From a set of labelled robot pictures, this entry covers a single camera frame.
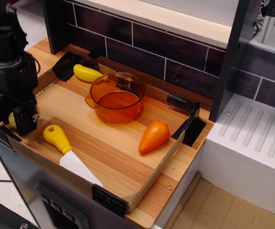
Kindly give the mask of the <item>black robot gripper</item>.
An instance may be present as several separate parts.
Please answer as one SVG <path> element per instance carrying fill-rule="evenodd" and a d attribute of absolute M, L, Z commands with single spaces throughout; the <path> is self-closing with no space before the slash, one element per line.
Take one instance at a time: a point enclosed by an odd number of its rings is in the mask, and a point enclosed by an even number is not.
<path fill-rule="evenodd" d="M 39 62 L 23 52 L 12 62 L 0 62 L 0 118 L 9 124 L 13 112 L 19 135 L 37 129 L 40 113 L 33 89 L 38 86 Z"/>

